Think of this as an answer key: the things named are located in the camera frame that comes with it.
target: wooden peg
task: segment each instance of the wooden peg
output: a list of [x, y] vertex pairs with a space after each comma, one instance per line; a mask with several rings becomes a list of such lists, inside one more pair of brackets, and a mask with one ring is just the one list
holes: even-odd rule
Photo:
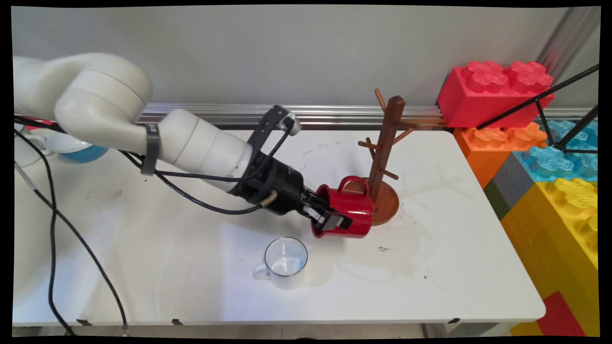
[[412, 132], [412, 129], [408, 129], [405, 130], [403, 133], [399, 134], [399, 136], [397, 136], [395, 138], [395, 140], [393, 140], [393, 144], [396, 144], [398, 142], [400, 142], [401, 139], [403, 139], [404, 137], [406, 137], [408, 134], [410, 134]]
[[383, 95], [381, 94], [381, 90], [377, 88], [374, 90], [374, 93], [376, 94], [376, 99], [378, 99], [378, 103], [380, 104], [382, 108], [382, 112], [387, 111], [387, 104], [384, 103], [384, 98], [383, 98]]
[[397, 174], [393, 174], [387, 170], [380, 169], [380, 173], [384, 174], [387, 177], [393, 178], [395, 180], [400, 178]]
[[359, 142], [357, 142], [357, 144], [359, 146], [370, 148], [370, 149], [381, 149], [382, 148], [381, 146], [378, 146], [377, 144], [367, 143], [367, 142], [363, 142], [363, 141], [359, 141]]
[[[369, 144], [372, 144], [372, 141], [370, 141], [370, 138], [369, 138], [369, 137], [366, 137], [366, 138], [365, 138], [365, 141], [366, 141], [367, 143], [369, 143]], [[374, 160], [374, 149], [373, 149], [373, 148], [370, 148], [369, 150], [370, 150], [370, 155], [372, 156], [372, 160]]]

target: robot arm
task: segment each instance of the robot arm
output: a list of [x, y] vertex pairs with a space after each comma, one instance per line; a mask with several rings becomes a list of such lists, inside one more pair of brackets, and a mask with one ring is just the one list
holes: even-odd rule
[[[146, 130], [136, 125], [152, 92], [148, 76], [118, 56], [90, 53], [51, 61], [13, 57], [15, 113], [56, 121], [67, 133], [99, 146], [146, 153]], [[268, 123], [267, 118], [274, 118]], [[266, 155], [259, 151], [271, 125], [295, 135], [300, 127], [293, 114], [271, 109], [249, 142], [219, 130], [194, 114], [176, 109], [159, 123], [159, 159], [186, 172], [240, 178], [249, 175]], [[321, 230], [347, 229], [351, 219], [304, 187], [302, 175], [276, 159], [256, 178], [207, 183], [257, 204], [271, 190], [277, 199], [266, 207], [276, 214], [296, 210]]]

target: mug handle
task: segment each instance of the mug handle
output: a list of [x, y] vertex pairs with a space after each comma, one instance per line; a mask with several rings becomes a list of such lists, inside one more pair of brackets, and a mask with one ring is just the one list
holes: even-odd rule
[[361, 184], [363, 184], [365, 187], [364, 196], [367, 196], [368, 193], [370, 193], [370, 188], [368, 187], [368, 183], [366, 183], [363, 179], [357, 176], [344, 177], [342, 181], [340, 182], [340, 186], [338, 187], [338, 193], [341, 193], [346, 187], [346, 185], [350, 182], [360, 182]]
[[270, 270], [268, 270], [265, 263], [261, 263], [253, 269], [253, 277], [256, 279], [270, 278]]
[[27, 138], [28, 140], [30, 140], [32, 143], [34, 143], [34, 145], [38, 147], [38, 149], [40, 149], [40, 151], [43, 154], [45, 155], [51, 154], [51, 150], [49, 149], [49, 147], [47, 147], [47, 139], [44, 136], [32, 135], [32, 134], [25, 134], [23, 136]]

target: black metal frame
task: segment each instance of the black metal frame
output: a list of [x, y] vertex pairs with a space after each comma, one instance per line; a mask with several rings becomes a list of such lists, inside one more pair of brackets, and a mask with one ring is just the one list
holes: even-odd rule
[[550, 133], [550, 129], [548, 128], [548, 122], [546, 120], [546, 116], [544, 116], [544, 111], [542, 110], [542, 105], [540, 104], [540, 99], [566, 87], [567, 85], [570, 85], [584, 77], [586, 77], [589, 74], [592, 74], [596, 71], [599, 70], [599, 64], [594, 65], [593, 67], [585, 70], [582, 73], [579, 73], [577, 75], [574, 75], [573, 77], [563, 81], [562, 83], [553, 86], [551, 88], [549, 88], [548, 90], [538, 94], [537, 96], [523, 102], [520, 103], [519, 105], [511, 108], [510, 110], [489, 119], [488, 121], [484, 122], [483, 124], [479, 125], [478, 127], [476, 127], [476, 129], [480, 130], [484, 127], [487, 127], [497, 121], [499, 121], [502, 118], [505, 118], [507, 116], [510, 116], [511, 114], [513, 114], [514, 112], [517, 112], [518, 110], [531, 105], [533, 103], [535, 103], [535, 105], [537, 106], [537, 111], [540, 113], [540, 119], [542, 120], [542, 125], [544, 126], [544, 130], [546, 131], [546, 135], [548, 136], [548, 144], [560, 151], [562, 151], [563, 153], [590, 153], [590, 154], [597, 154], [597, 151], [593, 151], [590, 149], [567, 149], [567, 143], [569, 143], [569, 141], [572, 140], [572, 138], [574, 138], [578, 133], [580, 133], [581, 130], [584, 129], [584, 127], [586, 127], [589, 123], [591, 123], [591, 121], [593, 121], [593, 119], [595, 119], [599, 113], [599, 104], [595, 105], [595, 107], [589, 111], [588, 114], [586, 114], [584, 117], [582, 117], [582, 119], [580, 119], [580, 121], [578, 121], [578, 123], [576, 123], [576, 125], [574, 126], [574, 128], [572, 128], [569, 132], [567, 132], [567, 134], [561, 138], [558, 142], [555, 142], [553, 140], [553, 136]]

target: metal rail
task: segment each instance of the metal rail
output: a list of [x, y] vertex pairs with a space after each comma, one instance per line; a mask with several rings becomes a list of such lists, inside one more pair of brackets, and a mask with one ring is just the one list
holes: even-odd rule
[[[149, 104], [140, 123], [155, 123], [176, 108], [192, 112], [221, 129], [253, 129], [273, 104]], [[307, 130], [379, 130], [383, 111], [378, 105], [281, 105], [295, 113]], [[550, 121], [579, 121], [591, 108], [546, 108]], [[417, 130], [439, 130], [445, 122], [438, 107], [406, 107], [402, 120], [419, 123]]]

